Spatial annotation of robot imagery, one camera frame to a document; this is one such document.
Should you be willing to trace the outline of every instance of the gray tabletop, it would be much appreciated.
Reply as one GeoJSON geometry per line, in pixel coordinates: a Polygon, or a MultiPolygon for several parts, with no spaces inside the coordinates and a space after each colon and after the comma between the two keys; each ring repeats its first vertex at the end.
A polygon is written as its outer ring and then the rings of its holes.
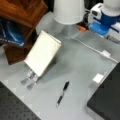
{"type": "MultiPolygon", "coordinates": [[[[43,29],[62,41],[62,47],[56,56],[57,63],[32,90],[27,90],[26,85],[22,86],[20,81],[25,78],[28,67],[24,62],[9,66],[3,47],[1,47],[1,82],[42,120],[103,120],[86,105],[99,86],[93,82],[95,75],[100,73],[107,76],[116,63],[101,57],[77,41],[65,39],[60,32],[61,25],[56,23],[50,15],[51,13],[43,19],[47,21],[50,18],[51,24],[47,24],[45,27],[43,22],[43,26],[39,27],[38,32],[43,29]],[[56,102],[68,80],[70,81],[68,90],[60,106],[56,108],[56,102]]],[[[120,61],[119,45],[104,40],[89,31],[80,32],[77,39],[99,51],[109,51],[114,59],[120,61]]]]}

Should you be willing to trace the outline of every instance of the pen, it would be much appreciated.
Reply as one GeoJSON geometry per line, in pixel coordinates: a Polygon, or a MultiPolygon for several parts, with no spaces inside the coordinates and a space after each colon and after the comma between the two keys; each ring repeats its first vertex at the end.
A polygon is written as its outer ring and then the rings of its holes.
{"type": "Polygon", "coordinates": [[[64,97],[64,93],[65,93],[65,91],[67,90],[68,86],[69,86],[69,81],[66,82],[65,85],[64,85],[62,94],[61,94],[61,96],[59,97],[59,99],[58,99],[58,101],[57,101],[57,104],[56,104],[57,107],[59,106],[59,104],[60,104],[62,98],[64,97]]]}

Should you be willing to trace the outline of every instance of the metal leg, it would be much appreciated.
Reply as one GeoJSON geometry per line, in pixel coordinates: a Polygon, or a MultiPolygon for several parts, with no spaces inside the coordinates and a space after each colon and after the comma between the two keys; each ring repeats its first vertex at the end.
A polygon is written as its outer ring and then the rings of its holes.
{"type": "Polygon", "coordinates": [[[29,70],[27,73],[27,77],[21,81],[22,85],[25,85],[27,83],[28,80],[30,80],[34,75],[34,72],[32,70],[29,70]]]}
{"type": "Polygon", "coordinates": [[[31,90],[31,89],[33,88],[33,86],[37,84],[38,78],[39,78],[39,77],[35,74],[34,77],[33,77],[33,81],[34,81],[34,82],[27,86],[27,89],[28,89],[28,90],[31,90]]]}

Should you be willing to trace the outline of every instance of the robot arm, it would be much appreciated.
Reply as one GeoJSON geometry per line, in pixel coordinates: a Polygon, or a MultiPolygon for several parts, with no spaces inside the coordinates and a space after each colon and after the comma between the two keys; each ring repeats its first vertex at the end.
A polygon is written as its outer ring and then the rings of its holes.
{"type": "Polygon", "coordinates": [[[89,14],[89,29],[104,37],[120,42],[120,0],[104,0],[95,5],[89,14]]]}

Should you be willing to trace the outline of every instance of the black tray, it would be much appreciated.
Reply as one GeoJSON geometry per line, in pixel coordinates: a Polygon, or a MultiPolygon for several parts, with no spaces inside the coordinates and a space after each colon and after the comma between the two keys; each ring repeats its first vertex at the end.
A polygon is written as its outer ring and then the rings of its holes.
{"type": "Polygon", "coordinates": [[[120,63],[93,94],[87,106],[105,120],[120,120],[120,63]]]}

